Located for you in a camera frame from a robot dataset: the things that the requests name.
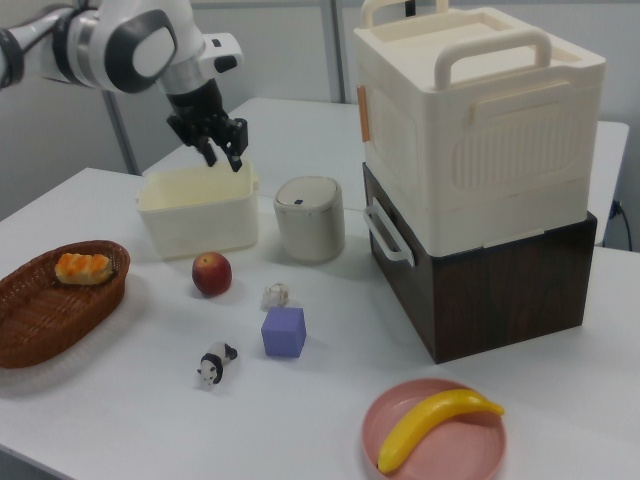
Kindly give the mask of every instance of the purple cube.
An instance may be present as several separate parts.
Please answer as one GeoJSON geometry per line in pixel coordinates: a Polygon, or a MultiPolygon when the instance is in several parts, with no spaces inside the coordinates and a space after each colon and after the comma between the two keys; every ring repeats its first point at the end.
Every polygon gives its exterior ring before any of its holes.
{"type": "Polygon", "coordinates": [[[307,338],[301,308],[272,307],[262,324],[264,351],[270,357],[299,357],[307,338]]]}

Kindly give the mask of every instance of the yellow banana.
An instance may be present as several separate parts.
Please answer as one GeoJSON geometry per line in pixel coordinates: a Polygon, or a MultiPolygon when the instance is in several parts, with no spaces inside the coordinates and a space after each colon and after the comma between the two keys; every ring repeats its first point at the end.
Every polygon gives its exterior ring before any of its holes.
{"type": "Polygon", "coordinates": [[[445,420],[473,412],[504,414],[504,409],[473,390],[458,388],[436,393],[409,410],[393,427],[378,452],[378,470],[390,473],[407,459],[420,440],[445,420]]]}

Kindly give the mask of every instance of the white plastic basket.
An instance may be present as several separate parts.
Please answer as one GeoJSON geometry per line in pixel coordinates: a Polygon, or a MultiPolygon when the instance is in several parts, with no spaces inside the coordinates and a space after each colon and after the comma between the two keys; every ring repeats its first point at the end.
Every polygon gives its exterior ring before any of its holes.
{"type": "Polygon", "coordinates": [[[355,30],[366,163],[432,256],[586,218],[605,61],[498,10],[355,30]]]}
{"type": "Polygon", "coordinates": [[[258,179],[244,160],[147,177],[138,212],[157,253],[165,259],[248,247],[258,240],[258,179]]]}

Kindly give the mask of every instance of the dark wooden box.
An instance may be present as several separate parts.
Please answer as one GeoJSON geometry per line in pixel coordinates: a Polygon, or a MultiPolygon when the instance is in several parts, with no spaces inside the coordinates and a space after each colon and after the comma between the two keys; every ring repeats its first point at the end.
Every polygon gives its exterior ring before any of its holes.
{"type": "Polygon", "coordinates": [[[591,213],[536,237],[432,257],[366,165],[364,178],[367,204],[378,200],[416,264],[388,260],[370,235],[371,251],[436,363],[582,324],[597,225],[591,213]]]}

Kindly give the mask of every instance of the bread roll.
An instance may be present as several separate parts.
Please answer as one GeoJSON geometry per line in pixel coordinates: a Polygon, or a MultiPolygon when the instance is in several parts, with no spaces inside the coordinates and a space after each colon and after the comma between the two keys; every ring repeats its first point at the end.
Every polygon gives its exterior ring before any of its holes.
{"type": "Polygon", "coordinates": [[[111,260],[101,254],[65,253],[55,270],[58,280],[69,285],[98,285],[113,273],[111,260]]]}

